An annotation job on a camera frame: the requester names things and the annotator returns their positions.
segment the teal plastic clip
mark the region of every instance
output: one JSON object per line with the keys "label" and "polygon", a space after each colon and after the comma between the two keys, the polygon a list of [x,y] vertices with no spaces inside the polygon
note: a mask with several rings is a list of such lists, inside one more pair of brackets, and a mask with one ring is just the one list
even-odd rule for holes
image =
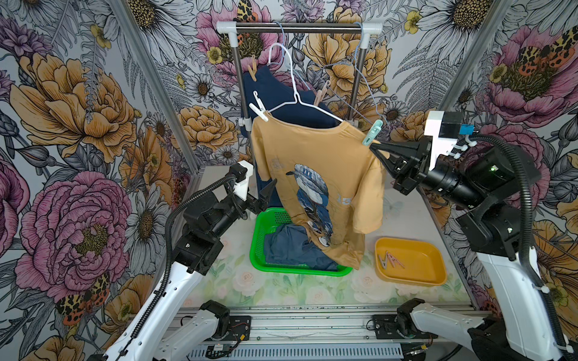
{"label": "teal plastic clip", "polygon": [[367,135],[363,139],[363,142],[361,143],[365,146],[369,146],[371,142],[375,139],[375,137],[379,134],[379,132],[381,132],[382,125],[383,121],[381,119],[376,120],[375,123],[373,123],[373,125],[371,126],[369,132],[367,132]]}

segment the yellow t-shirt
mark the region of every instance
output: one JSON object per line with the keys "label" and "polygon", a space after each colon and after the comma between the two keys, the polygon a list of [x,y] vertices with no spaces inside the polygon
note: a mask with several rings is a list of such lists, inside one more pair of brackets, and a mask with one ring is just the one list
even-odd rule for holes
{"label": "yellow t-shirt", "polygon": [[294,224],[331,259],[359,269],[364,234],[381,226],[386,171],[365,135],[348,122],[329,129],[257,117],[251,141],[263,180],[277,193]]}

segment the t-shirt sleeve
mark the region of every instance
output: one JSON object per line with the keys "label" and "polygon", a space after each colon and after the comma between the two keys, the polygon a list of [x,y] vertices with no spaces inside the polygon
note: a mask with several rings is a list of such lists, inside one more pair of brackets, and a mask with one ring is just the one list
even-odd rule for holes
{"label": "t-shirt sleeve", "polygon": [[271,179],[271,174],[269,173],[269,166],[267,165],[267,158],[265,157],[265,149],[263,145],[263,135],[261,133],[260,123],[263,122],[260,118],[255,118],[253,122],[253,131],[251,132],[251,142],[254,149],[253,159],[257,162],[257,171],[259,176],[264,181]]}
{"label": "t-shirt sleeve", "polygon": [[351,204],[354,207],[353,231],[371,233],[381,227],[383,219],[383,192],[385,190],[386,170],[376,157],[361,180]]}

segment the green plastic basket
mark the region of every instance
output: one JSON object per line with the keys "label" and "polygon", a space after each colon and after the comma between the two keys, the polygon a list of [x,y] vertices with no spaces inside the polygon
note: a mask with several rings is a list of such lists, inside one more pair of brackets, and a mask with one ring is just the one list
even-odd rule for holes
{"label": "green plastic basket", "polygon": [[253,267],[263,272],[279,272],[279,273],[301,273],[301,274],[316,274],[318,276],[333,276],[341,277],[351,272],[351,267],[337,265],[337,271],[318,271],[312,270],[306,265],[298,266],[282,266],[267,263],[265,260],[265,253],[263,252],[263,243],[265,242],[265,235],[275,233],[280,224],[289,224],[291,217],[287,214],[284,208],[269,208],[257,216],[257,223],[255,224],[255,232],[253,232],[253,242],[251,243],[251,252],[249,258]]}

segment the clothes rack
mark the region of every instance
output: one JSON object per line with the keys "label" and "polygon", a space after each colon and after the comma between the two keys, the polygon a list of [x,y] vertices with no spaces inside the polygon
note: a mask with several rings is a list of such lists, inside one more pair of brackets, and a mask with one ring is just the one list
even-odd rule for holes
{"label": "clothes rack", "polygon": [[331,23],[238,23],[236,21],[219,21],[217,22],[217,32],[229,36],[229,42],[233,53],[233,62],[237,72],[237,81],[241,95],[241,109],[244,118],[249,117],[249,108],[247,107],[246,94],[243,88],[243,69],[241,66],[241,57],[239,54],[239,41],[237,34],[245,33],[324,33],[324,34],[362,34],[359,53],[357,57],[357,69],[353,78],[353,89],[349,104],[351,108],[347,111],[347,119],[353,119],[353,110],[357,99],[361,81],[361,71],[365,62],[365,55],[369,47],[369,38],[372,35],[378,35],[383,29],[381,23],[362,23],[358,24],[331,24]]}

